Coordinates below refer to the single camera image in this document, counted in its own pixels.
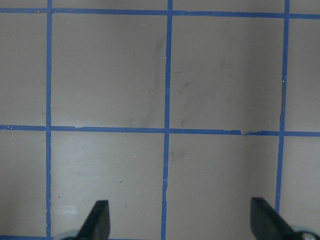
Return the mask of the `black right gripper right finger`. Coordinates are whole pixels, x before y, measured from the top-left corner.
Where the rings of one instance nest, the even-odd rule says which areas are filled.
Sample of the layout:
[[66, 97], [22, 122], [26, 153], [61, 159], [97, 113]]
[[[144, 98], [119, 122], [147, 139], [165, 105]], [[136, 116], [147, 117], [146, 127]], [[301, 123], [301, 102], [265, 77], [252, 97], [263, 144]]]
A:
[[284, 219], [262, 197], [250, 200], [250, 230], [256, 240], [299, 240]]

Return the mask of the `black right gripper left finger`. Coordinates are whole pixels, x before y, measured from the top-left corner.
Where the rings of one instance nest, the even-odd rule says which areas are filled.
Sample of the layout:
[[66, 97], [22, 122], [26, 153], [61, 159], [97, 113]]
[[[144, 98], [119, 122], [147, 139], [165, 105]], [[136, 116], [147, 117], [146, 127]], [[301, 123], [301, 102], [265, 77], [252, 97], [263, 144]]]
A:
[[89, 215], [77, 233], [78, 240], [108, 240], [111, 231], [108, 200], [95, 202]]

